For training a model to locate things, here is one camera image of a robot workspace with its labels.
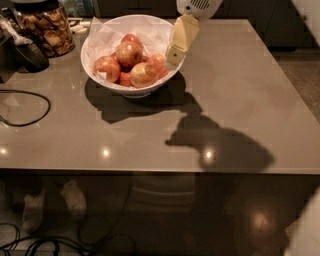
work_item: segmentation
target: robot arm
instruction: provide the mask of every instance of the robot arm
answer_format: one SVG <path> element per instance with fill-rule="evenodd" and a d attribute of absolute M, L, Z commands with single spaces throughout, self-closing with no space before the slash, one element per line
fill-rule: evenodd
<path fill-rule="evenodd" d="M 189 51 L 200 30 L 199 21 L 210 19 L 223 0 L 177 0 L 178 17 L 166 51 L 166 67 L 175 69 Z"/>

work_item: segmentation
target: white object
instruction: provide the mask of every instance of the white object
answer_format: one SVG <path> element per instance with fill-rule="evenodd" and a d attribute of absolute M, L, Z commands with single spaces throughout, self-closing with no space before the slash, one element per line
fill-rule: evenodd
<path fill-rule="evenodd" d="M 44 199 L 44 190 L 37 196 L 25 195 L 25 206 L 22 214 L 22 229 L 25 232 L 32 233 L 40 227 L 43 218 Z"/>
<path fill-rule="evenodd" d="M 177 0 L 182 14 L 174 24 L 166 51 L 166 67 L 174 68 L 184 59 L 200 30 L 199 21 L 210 19 L 222 0 Z"/>
<path fill-rule="evenodd" d="M 320 255 L 320 189 L 305 206 L 297 221 L 296 230 L 290 240 L 285 256 Z"/>
<path fill-rule="evenodd" d="M 81 63 L 85 72 L 90 78 L 92 78 L 98 84 L 116 93 L 126 97 L 147 96 L 172 78 L 179 71 L 183 64 L 184 59 L 175 67 L 174 70 L 171 70 L 167 76 L 158 80 L 155 84 L 149 87 L 140 89 L 133 87 L 128 88 L 118 84 L 110 83 L 105 79 L 99 79 L 99 77 L 94 76 L 92 73 L 95 60 L 102 55 L 107 55 L 114 52 L 115 47 L 120 43 L 120 40 L 125 34 L 132 32 L 136 33 L 144 44 L 147 50 L 146 54 L 148 56 L 150 56 L 152 53 L 160 53 L 165 55 L 165 50 L 169 43 L 173 25 L 166 20 L 149 15 L 121 16 L 119 18 L 109 20 L 104 24 L 96 24 L 96 26 L 102 26 L 102 30 L 100 30 L 101 33 L 99 31 L 94 31 L 93 28 L 95 24 L 96 21 L 94 19 L 90 28 L 90 34 L 85 40 L 81 49 Z"/>
<path fill-rule="evenodd" d="M 0 25 L 2 25 L 12 35 L 15 45 L 24 45 L 24 44 L 33 43 L 31 39 L 20 36 L 2 15 L 0 15 Z"/>
<path fill-rule="evenodd" d="M 75 180 L 64 184 L 60 194 L 64 197 L 67 208 L 74 221 L 80 221 L 87 212 L 87 201 Z"/>

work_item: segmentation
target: glossy tabletop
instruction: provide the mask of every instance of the glossy tabletop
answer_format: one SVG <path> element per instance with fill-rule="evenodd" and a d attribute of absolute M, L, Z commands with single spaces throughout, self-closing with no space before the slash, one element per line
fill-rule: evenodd
<path fill-rule="evenodd" d="M 81 45 L 1 89 L 47 96 L 27 127 L 0 124 L 0 168 L 69 171 L 320 173 L 320 126 L 247 20 L 201 24 L 180 72 L 141 99 L 82 69 Z M 0 114 L 37 118 L 45 101 L 0 94 Z"/>

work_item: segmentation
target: kitchen counter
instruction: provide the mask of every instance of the kitchen counter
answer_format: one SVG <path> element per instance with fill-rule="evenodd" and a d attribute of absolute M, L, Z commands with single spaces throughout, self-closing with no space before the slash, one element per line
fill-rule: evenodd
<path fill-rule="evenodd" d="M 1 89 L 41 93 L 52 109 L 31 126 L 0 124 L 1 170 L 319 174 L 319 123 L 249 22 L 201 26 L 180 72 L 145 98 L 88 79 L 86 35 L 45 71 L 14 74 Z M 8 119 L 45 109 L 41 99 L 0 94 Z"/>

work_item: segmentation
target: floor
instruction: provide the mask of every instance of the floor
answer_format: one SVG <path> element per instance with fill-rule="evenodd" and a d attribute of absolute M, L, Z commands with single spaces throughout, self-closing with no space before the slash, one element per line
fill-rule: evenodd
<path fill-rule="evenodd" d="M 320 122 L 320 51 L 272 53 Z M 189 186 L 163 186 L 181 178 Z M 61 195 L 69 180 L 86 198 L 81 220 L 72 218 Z M 149 193 L 150 184 L 161 193 Z M 0 255 L 51 255 L 59 248 L 59 255 L 283 256 L 319 184 L 320 177 L 307 175 L 6 177 Z M 42 185 L 43 220 L 29 234 L 21 228 L 24 197 Z"/>

